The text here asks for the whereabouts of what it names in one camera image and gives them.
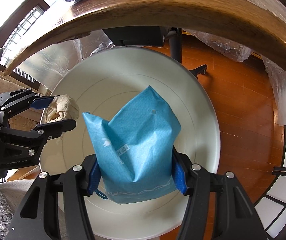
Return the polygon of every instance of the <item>wooden table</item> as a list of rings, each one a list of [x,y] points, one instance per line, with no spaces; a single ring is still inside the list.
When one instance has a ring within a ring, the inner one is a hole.
[[[286,24],[246,0],[82,0],[36,22],[5,74],[45,47],[91,31],[133,25],[176,26],[244,44],[286,71]]]

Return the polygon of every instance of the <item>wooden floor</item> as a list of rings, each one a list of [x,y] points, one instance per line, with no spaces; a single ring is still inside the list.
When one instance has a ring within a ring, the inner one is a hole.
[[[170,55],[168,44],[151,48]],[[268,75],[260,59],[251,56],[234,62],[195,37],[183,39],[182,65],[194,69],[207,64],[198,79],[209,95],[219,122],[221,157],[219,174],[233,171],[255,202],[270,185],[274,166],[281,164],[284,128],[278,126],[277,109]],[[211,193],[204,239],[211,239],[214,222]],[[179,227],[160,237],[175,240]]]

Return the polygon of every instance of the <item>crumpled beige cloth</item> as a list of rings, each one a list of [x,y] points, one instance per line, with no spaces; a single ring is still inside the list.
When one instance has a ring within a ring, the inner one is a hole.
[[[66,119],[78,119],[80,109],[75,100],[68,95],[57,96],[48,106],[45,113],[45,122],[56,122]]]

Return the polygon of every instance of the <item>blue bag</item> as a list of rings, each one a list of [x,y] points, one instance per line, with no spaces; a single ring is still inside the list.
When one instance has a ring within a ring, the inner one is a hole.
[[[172,148],[181,125],[168,103],[149,86],[111,121],[83,113],[106,195],[118,204],[166,195],[176,189]]]

